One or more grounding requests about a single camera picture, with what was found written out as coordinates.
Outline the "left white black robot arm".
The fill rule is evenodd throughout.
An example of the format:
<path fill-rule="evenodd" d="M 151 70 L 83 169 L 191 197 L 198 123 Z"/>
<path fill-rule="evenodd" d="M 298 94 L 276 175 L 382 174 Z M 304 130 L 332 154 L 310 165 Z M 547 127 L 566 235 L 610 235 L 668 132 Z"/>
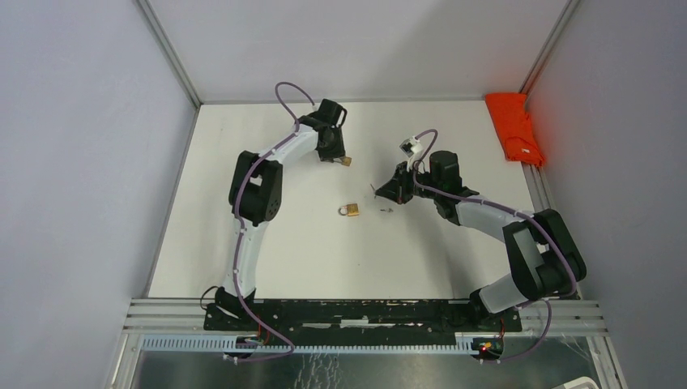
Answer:
<path fill-rule="evenodd" d="M 256 291 L 257 261 L 267 226 L 281 207 L 284 168 L 312 152 L 321 162 L 347 165 L 343 137 L 347 114 L 339 103 L 324 99 L 313 112 L 296 118 L 277 144 L 238 156 L 228 194 L 233 214 L 228 267 L 215 293 L 215 304 L 233 329 L 245 330 L 254 321 L 249 303 Z"/>

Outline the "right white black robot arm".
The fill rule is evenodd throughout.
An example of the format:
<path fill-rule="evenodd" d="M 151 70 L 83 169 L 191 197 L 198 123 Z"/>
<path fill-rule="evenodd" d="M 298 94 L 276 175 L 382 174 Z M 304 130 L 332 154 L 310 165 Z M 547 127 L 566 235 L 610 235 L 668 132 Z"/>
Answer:
<path fill-rule="evenodd" d="M 527 213 L 487 200 L 463 184 L 453 152 L 433 152 L 428 171 L 418 167 L 416 162 L 398 164 L 375 195 L 397 204 L 430 199 L 444 220 L 505 245 L 509 273 L 470 294 L 467 317 L 475 329 L 491 329 L 502 312 L 516 306 L 576 293 L 587 266 L 559 212 Z"/>

